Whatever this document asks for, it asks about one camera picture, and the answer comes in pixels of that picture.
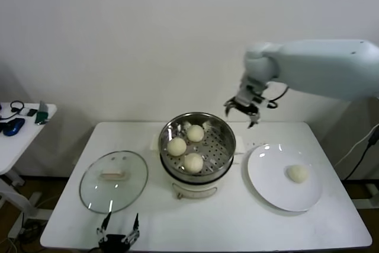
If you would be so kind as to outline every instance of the white wall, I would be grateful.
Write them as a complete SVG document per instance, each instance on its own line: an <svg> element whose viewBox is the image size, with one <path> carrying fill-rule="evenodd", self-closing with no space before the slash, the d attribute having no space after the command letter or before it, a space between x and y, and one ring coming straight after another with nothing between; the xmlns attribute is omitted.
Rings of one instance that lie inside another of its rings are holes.
<svg viewBox="0 0 379 253"><path fill-rule="evenodd" d="M377 2L0 0L0 95L59 107L17 167L25 174L68 175L99 121L169 120L191 110L222 116L248 43L379 43ZM262 118L305 120L323 137L346 107L293 91Z"/></svg>
<svg viewBox="0 0 379 253"><path fill-rule="evenodd" d="M322 148L332 165L345 156L355 142L361 140L379 123L379 100L370 98L353 102L339 116L329 131L320 141ZM341 179L345 179L355 168L367 147L368 138L361 142L349 156L335 166ZM372 146L366 153L364 160L351 175L354 179L379 179L379 143Z"/></svg>

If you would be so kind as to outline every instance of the white table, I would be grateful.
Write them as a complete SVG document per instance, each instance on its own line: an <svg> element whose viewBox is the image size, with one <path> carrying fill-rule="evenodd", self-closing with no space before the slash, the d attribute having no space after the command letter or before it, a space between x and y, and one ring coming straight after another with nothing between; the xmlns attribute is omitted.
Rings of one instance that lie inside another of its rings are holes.
<svg viewBox="0 0 379 253"><path fill-rule="evenodd" d="M308 154L323 184L319 202L305 213L272 207L246 176L246 155L236 155L223 187L201 200L177 200L151 139L164 123L100 123L95 128L42 234L48 248L90 249L105 215L84 207L79 183L87 167L115 150L141 154L149 180L141 196L114 213L107 233L128 234L139 213L141 236L133 251L301 251L370 246L372 239L329 160L305 123L230 123L246 149L285 143Z"/></svg>
<svg viewBox="0 0 379 253"><path fill-rule="evenodd" d="M40 104L25 104L27 108L38 109ZM11 116L11 107L9 103L1 103L2 110L0 114L2 117ZM49 118L51 118L57 107L53 104L48 104ZM24 153L28 146L32 143L34 138L40 133L45 125L36 125L34 122L36 120L36 115L32 117L26 116L14 116L9 120L4 120L0 122L10 121L14 118L22 117L25 119L25 123L20 129L20 131L14 136L4 136L0 133L0 175L5 174L8 178L13 181L13 185L23 185L24 180L18 176L18 174L12 170L14 164L18 161L18 158ZM17 194L17 192L0 179L0 195L3 197L1 200L8 200L13 205L18 207L25 213L26 219L36 218L36 219L48 219L51 213L45 212L44 210L37 210L34 205L37 203L38 199L41 196L41 193L33 193L31 198L28 200L23 196ZM18 234L19 229L21 228L21 215L15 222L13 228L8 234L8 237L15 238Z"/></svg>

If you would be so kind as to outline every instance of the steamed bun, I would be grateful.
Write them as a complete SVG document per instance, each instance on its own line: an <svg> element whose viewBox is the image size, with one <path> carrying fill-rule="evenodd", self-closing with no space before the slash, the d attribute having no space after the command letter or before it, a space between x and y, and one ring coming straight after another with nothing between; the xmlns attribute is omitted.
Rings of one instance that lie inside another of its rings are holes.
<svg viewBox="0 0 379 253"><path fill-rule="evenodd" d="M305 182L309 177L309 170L304 165L292 165L288 167L287 174L296 183Z"/></svg>
<svg viewBox="0 0 379 253"><path fill-rule="evenodd" d="M184 170L189 173L198 173L203 168L203 158L197 153L190 153L184 158Z"/></svg>
<svg viewBox="0 0 379 253"><path fill-rule="evenodd" d="M175 137L167 144L167 151L172 156L181 156L186 149L187 145L184 139L181 139L180 137Z"/></svg>
<svg viewBox="0 0 379 253"><path fill-rule="evenodd" d="M187 138L192 142L200 142L204 138L204 130L201 126L193 124L187 130Z"/></svg>

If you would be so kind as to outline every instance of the white plate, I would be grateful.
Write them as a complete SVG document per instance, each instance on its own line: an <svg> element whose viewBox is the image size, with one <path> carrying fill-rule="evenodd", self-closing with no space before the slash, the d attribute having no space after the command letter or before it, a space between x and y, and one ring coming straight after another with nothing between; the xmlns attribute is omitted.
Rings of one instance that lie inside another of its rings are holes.
<svg viewBox="0 0 379 253"><path fill-rule="evenodd" d="M309 177L303 183L292 181L286 173L291 165L304 165ZM313 167L298 150L287 145L262 145L249 157L250 180L258 193L283 210L303 212L320 199L322 186Z"/></svg>

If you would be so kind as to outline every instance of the table leg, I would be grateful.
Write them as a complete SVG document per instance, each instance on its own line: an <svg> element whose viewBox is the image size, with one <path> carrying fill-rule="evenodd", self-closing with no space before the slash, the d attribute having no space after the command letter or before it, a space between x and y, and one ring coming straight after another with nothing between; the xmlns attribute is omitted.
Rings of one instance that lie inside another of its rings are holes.
<svg viewBox="0 0 379 253"><path fill-rule="evenodd" d="M0 195L0 209L4 205L5 202L6 202L6 199Z"/></svg>
<svg viewBox="0 0 379 253"><path fill-rule="evenodd" d="M28 219L38 219L38 220L49 220L53 213L53 210L37 209L35 205L40 199L42 193L34 192L32 193L30 199L28 200L23 195L18 194L11 186L0 179L0 195L3 199L6 199L12 203L15 207L21 210L21 214L18 216L16 222L8 233L9 238L16 238L23 227L24 223Z"/></svg>
<svg viewBox="0 0 379 253"><path fill-rule="evenodd" d="M22 186L25 184L25 181L17 174L16 171L12 169L5 173L5 176L7 176L12 181L13 186Z"/></svg>
<svg viewBox="0 0 379 253"><path fill-rule="evenodd" d="M353 199L354 206L358 210L379 209L379 191L375 184L366 184L367 190L372 195L371 198Z"/></svg>
<svg viewBox="0 0 379 253"><path fill-rule="evenodd" d="M25 214L33 215L36 212L36 208L28 201L27 198L18 194L11 186L0 179L0 195L15 207L19 208Z"/></svg>

